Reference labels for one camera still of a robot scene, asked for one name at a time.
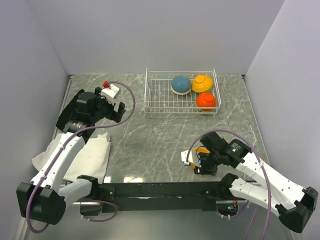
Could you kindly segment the red orange bowl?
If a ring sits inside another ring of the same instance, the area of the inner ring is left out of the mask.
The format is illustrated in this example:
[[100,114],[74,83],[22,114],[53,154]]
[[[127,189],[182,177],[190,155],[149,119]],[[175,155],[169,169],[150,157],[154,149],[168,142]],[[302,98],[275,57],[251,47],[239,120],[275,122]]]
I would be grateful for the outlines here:
[[195,102],[197,107],[213,107],[215,108],[217,106],[216,98],[213,94],[209,92],[201,93],[197,98]]

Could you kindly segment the white wire dish rack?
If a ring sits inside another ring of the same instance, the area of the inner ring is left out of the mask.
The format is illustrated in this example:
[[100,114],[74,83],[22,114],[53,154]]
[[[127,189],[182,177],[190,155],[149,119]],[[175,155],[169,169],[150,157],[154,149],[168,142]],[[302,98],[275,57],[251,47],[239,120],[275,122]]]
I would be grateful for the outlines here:
[[[214,112],[201,112],[197,107],[196,99],[200,93],[192,89],[186,95],[177,95],[172,92],[171,83],[176,76],[186,76],[192,82],[198,75],[212,78],[212,95],[216,99]],[[216,115],[221,106],[221,95],[218,86],[216,71],[155,71],[147,69],[144,81],[144,112],[148,115],[155,114],[194,114]]]

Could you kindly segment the large orange bowl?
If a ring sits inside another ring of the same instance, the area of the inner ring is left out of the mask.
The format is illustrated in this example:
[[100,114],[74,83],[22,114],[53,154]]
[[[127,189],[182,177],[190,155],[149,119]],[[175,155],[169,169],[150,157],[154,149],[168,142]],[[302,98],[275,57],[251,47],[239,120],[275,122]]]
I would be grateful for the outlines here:
[[198,75],[192,81],[191,89],[199,94],[207,93],[207,90],[213,85],[213,80],[207,75]]

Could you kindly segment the black cloth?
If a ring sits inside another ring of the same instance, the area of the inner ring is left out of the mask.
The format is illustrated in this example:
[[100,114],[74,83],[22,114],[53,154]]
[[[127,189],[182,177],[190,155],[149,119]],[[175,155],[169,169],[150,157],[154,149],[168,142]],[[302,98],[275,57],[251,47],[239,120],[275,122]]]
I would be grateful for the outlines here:
[[72,100],[66,105],[66,107],[62,110],[61,114],[58,117],[56,127],[63,131],[65,125],[70,120],[70,117],[73,113],[73,111],[77,108],[77,99],[80,94],[84,93],[85,90],[81,89],[79,92],[72,98]]

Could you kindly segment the black base frame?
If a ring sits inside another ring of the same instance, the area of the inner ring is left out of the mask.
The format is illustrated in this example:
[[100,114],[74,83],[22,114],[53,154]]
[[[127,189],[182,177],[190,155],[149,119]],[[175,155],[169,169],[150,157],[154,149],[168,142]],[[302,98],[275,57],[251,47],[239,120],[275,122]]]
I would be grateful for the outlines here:
[[113,203],[119,211],[196,210],[216,211],[217,203],[232,203],[235,197],[218,181],[104,183],[93,199],[82,198],[86,216],[112,213],[114,208],[94,202]]

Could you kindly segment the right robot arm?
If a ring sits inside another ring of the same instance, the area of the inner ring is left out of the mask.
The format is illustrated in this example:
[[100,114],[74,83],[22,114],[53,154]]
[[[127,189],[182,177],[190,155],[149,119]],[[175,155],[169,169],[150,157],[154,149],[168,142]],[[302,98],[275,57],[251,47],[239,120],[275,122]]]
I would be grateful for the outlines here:
[[319,193],[313,187],[303,187],[287,179],[265,163],[257,150],[242,136],[227,142],[212,130],[198,137],[207,152],[197,153],[193,146],[181,153],[181,160],[196,174],[206,175],[208,168],[226,165],[244,173],[255,181],[249,183],[228,173],[221,180],[220,196],[252,202],[274,214],[295,233],[302,233],[316,209]]

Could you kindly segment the white paper towel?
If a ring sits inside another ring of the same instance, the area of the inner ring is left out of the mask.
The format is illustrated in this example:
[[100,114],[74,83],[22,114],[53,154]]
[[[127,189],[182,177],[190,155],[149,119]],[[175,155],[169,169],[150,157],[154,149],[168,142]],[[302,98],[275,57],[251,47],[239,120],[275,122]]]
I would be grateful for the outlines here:
[[[62,133],[56,135],[47,149],[32,158],[32,165],[37,171],[40,171],[49,157],[59,145]],[[99,134],[97,137],[91,137],[84,147],[79,151],[63,179],[73,182],[80,175],[87,175],[98,179],[102,184],[106,175],[109,155],[111,148],[111,139],[109,133]]]

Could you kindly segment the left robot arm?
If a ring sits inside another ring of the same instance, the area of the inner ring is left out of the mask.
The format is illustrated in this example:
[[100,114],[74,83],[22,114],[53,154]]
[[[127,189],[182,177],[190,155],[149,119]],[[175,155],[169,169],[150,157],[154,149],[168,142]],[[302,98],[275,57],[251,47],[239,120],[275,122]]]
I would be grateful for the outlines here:
[[29,182],[19,184],[16,195],[21,216],[26,219],[32,232],[32,220],[56,225],[66,208],[79,199],[96,200],[100,195],[96,177],[80,175],[65,187],[62,180],[73,160],[86,145],[96,129],[95,124],[103,118],[118,126],[125,113],[120,102],[115,110],[115,98],[97,87],[94,92],[81,89],[60,114],[56,127],[63,132],[57,147],[49,156],[39,173]]

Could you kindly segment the dark blue bowl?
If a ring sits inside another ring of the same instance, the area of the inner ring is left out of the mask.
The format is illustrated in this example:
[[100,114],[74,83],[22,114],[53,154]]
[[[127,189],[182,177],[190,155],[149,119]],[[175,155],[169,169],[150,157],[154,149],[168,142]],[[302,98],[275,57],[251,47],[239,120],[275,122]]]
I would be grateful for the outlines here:
[[191,89],[191,81],[184,75],[175,76],[171,82],[171,88],[179,92],[186,92]]

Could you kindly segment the patterned white blue bowl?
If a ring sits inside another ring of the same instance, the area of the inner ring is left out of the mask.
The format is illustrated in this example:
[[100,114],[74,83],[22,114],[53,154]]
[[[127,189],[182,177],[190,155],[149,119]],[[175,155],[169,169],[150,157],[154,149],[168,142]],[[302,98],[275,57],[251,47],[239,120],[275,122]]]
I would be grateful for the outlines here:
[[188,94],[188,93],[191,91],[191,89],[188,89],[188,90],[185,91],[185,92],[180,92],[180,91],[177,91],[177,90],[175,90],[175,89],[173,89],[173,88],[171,88],[171,90],[172,90],[173,93],[175,93],[176,95],[180,95],[180,96],[186,95],[186,94]]

